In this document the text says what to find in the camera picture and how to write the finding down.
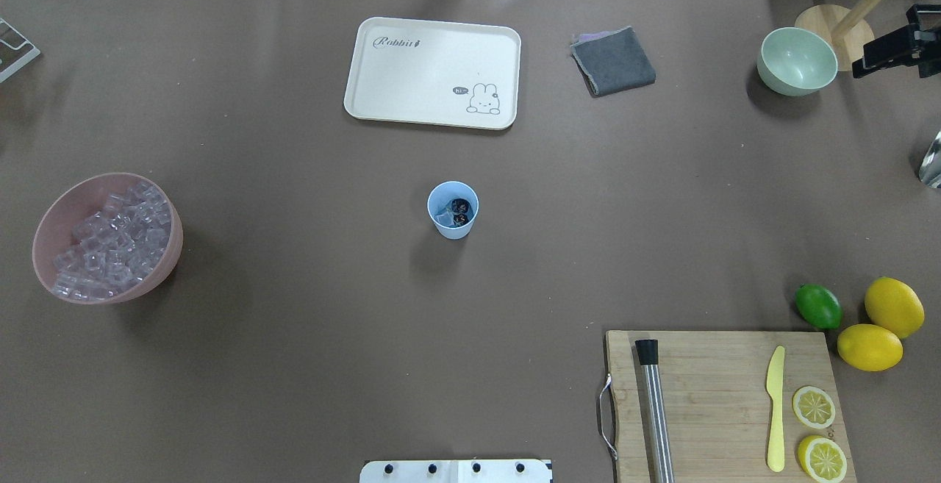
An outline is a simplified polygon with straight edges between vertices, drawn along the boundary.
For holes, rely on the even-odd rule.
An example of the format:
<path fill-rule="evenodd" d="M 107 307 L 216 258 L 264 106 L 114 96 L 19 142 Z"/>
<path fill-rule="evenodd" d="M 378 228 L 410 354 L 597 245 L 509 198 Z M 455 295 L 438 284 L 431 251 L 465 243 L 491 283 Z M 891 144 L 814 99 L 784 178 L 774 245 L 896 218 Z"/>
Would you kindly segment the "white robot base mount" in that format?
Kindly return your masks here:
<path fill-rule="evenodd" d="M 359 482 L 552 482 L 543 459 L 425 459 L 367 462 Z"/>

